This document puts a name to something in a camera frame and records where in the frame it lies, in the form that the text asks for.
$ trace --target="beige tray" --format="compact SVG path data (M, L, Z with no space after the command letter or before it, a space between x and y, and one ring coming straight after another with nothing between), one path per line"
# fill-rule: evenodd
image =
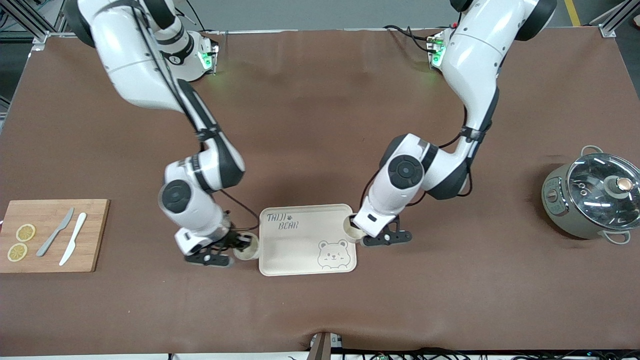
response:
M347 241L345 204L267 208L260 214L260 272L266 276L350 272L356 245Z

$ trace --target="wooden cutting board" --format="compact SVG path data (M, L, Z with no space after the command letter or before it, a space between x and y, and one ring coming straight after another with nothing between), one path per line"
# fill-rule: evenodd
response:
M64 230L60 231L41 258L36 252L47 241L62 219L73 207L74 214ZM0 231L0 273L7 272L92 272L98 258L104 222L107 219L109 201L106 199L70 199L70 200L14 200L4 216ZM86 213L86 220L76 238L76 249L63 266L60 259L67 249L71 234L74 232L80 213ZM24 224L36 228L35 236L25 242L27 256L12 263L7 253L18 243L15 233Z

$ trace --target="pot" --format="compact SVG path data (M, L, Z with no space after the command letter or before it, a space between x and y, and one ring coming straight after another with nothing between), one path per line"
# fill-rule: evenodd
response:
M585 154L587 149L595 152ZM545 211L562 230L624 245L640 226L640 172L627 160L588 145L580 158L555 169L542 186ZM622 235L623 241L612 239Z

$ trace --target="wire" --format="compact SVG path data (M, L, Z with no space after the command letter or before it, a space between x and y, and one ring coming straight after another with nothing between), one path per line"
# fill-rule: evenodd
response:
M184 113L184 115L187 116L187 120L189 120L189 123L193 127L194 131L198 131L198 127L196 126L196 123L193 120L193 117L189 113L186 105L184 104L184 102L182 101L182 98L179 95L178 88L176 87L175 82L170 81L166 77L165 73L162 71L162 66L158 62L158 59L155 56L153 56L153 54L155 52L154 52L152 46L149 44L149 41L147 40L147 37L143 33L142 25L140 24L140 20L138 19L138 16L136 16L136 8L133 7L133 6L130 6L130 8L131 8L131 13L132 13L133 17L136 19L136 25L138 27L138 31L142 34L142 39L145 41L145 46L147 47L147 50L152 55L151 58L153 59L154 64L156 65L156 68L157 68L158 72L160 72L160 76L162 76L162 79L164 80L164 83L166 83L166 86L169 88L169 91L172 93L173 98L175 99L175 101L178 103L178 105L182 109L182 112ZM145 16L145 12L142 9L139 9L139 8L138 8L138 10L141 12L143 19L145 19L145 21L147 22L146 23L147 31L150 31L148 19ZM169 74L171 74L171 70L169 70L169 68L167 67L166 62L163 62L163 64L164 64L164 68L169 72ZM200 152L202 152L202 151L204 151L204 143L200 142Z
M467 126L467 107L464 106L464 109L465 109L465 117L462 119L462 127ZM438 146L438 148L439 149L443 149L443 148L451 145L452 143L456 142L459 138L460 138L460 133L458 133L456 135L456 137L454 137L450 142L447 142L447 143L445 143L443 145L440 145L440 146Z
M193 15L196 15L196 19L198 19L198 22L200 23L200 27L202 28L202 31L205 31L204 25L202 25L202 21L200 20L200 16L198 16L198 13L196 13L196 10L191 5L191 1L187 0L187 4L191 8L191 11L193 12Z
M420 50L425 51L427 53L431 53L431 54L435 54L436 51L433 49L427 49L426 47L422 47L420 44L418 44L418 40L416 39L415 35L413 35L413 32L411 31L411 27L407 26L406 30L409 32L409 35L411 36L411 38L413 39L413 43L420 48Z
M471 167L467 168L467 175L469 176L469 190L466 193L458 194L459 197L466 197L471 195L471 192L474 191L474 180L471 177Z
M425 196L425 195L427 195L427 192L423 192L423 193L422 193L422 196L418 199L418 201L416 201L416 202L410 202L409 204L407 204L407 205L406 205L406 207L408 208L408 207L410 207L410 206L414 206L414 205L420 204L420 201L422 201L422 200L424 199L424 196Z
M240 228L240 229L236 229L236 231L250 231L250 230L255 230L258 227L260 227L260 217L258 216L258 214L256 214L253 210L251 210L247 205L244 205L242 202L237 200L235 197L231 196L231 194L229 194L225 190L220 190L220 192L225 194L229 199L233 200L236 204L240 205L243 209L247 210L247 212L249 214L251 214L257 221L257 224L255 226L243 227L243 228Z
M383 29L395 29L400 31L400 33L404 36L411 37L411 34L407 33L405 30L395 26L395 25L387 25ZM415 37L417 40L427 41L426 37Z

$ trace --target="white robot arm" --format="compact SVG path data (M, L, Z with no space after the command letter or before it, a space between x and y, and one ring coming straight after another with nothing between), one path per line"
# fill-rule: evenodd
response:
M234 231L228 215L210 194L238 184L244 161L193 87L173 76L176 68L183 74L198 74L203 63L183 59L170 68L165 62L170 56L159 49L164 42L165 47L176 50L183 40L187 48L192 47L191 35L184 34L172 0L71 0L67 6L76 24L72 25L74 32L96 48L122 98L143 108L179 111L189 119L200 152L165 168L158 203L181 226L175 240L186 261L230 266L231 258L221 252L245 249L250 239ZM182 52L193 55L193 49Z
M390 245L411 239L391 231L400 212L423 189L438 199L458 196L470 178L470 167L491 127L499 98L496 79L514 40L538 34L553 16L556 0L451 0L461 13L455 29L428 39L431 66L465 106L465 123L453 153L413 134L391 141L368 196L353 223L368 236L363 245Z

